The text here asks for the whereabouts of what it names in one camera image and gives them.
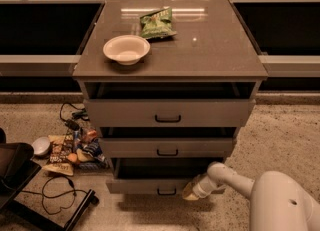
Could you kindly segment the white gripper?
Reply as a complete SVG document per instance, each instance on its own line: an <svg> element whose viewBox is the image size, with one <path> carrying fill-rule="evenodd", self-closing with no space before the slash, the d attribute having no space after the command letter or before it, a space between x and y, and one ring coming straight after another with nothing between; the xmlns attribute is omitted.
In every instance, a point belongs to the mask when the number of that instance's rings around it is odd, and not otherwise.
<svg viewBox="0 0 320 231"><path fill-rule="evenodd" d="M187 201L196 201L199 198L206 198L218 188L219 185L208 174L201 174L187 183L182 191L182 198Z"/></svg>

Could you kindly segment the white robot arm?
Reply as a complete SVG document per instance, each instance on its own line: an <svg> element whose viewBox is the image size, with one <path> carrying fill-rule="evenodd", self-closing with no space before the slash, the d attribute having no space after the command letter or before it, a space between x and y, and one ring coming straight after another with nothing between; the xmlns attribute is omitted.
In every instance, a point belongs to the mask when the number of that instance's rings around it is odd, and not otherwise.
<svg viewBox="0 0 320 231"><path fill-rule="evenodd" d="M267 171L253 180L218 162L183 189L185 200L228 185L250 201L250 231L320 231L320 204L290 176Z"/></svg>

